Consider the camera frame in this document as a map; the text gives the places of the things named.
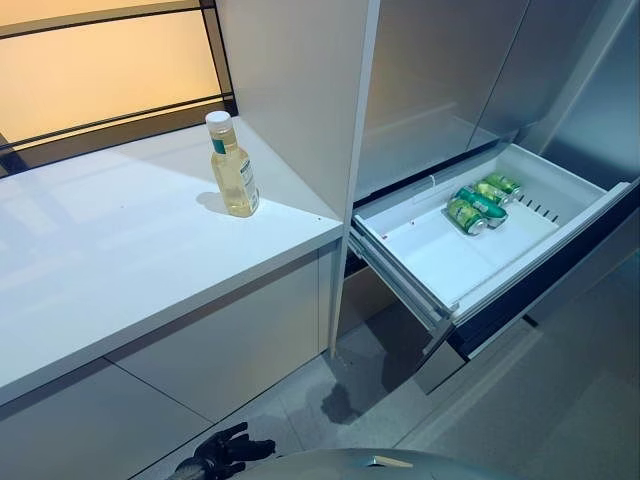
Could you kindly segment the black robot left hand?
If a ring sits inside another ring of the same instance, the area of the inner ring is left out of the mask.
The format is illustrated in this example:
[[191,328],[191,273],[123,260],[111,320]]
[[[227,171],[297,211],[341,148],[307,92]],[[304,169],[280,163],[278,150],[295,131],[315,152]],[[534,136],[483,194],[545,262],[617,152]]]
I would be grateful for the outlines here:
[[275,453],[274,440],[252,440],[247,430],[248,423],[241,422],[214,433],[195,449],[194,457],[203,461],[206,479],[230,478],[243,471],[247,462]]

